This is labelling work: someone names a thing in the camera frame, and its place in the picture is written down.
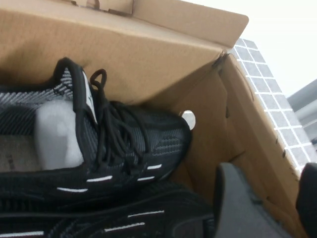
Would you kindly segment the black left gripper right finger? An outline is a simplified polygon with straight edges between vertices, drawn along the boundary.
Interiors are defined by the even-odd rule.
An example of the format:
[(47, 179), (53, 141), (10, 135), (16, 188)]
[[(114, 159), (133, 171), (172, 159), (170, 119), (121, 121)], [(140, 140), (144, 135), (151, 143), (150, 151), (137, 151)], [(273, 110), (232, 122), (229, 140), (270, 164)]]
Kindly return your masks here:
[(296, 201), (300, 221), (310, 238), (317, 237), (317, 164), (307, 163), (301, 173)]

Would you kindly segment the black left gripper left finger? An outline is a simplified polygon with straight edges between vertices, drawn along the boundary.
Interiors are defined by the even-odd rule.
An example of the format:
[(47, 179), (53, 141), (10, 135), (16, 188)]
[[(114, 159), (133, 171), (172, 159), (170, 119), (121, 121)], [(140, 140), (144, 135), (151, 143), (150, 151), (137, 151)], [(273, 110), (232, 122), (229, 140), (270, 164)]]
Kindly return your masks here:
[(213, 211), (216, 238), (290, 238), (264, 208), (243, 172), (234, 164), (216, 168)]

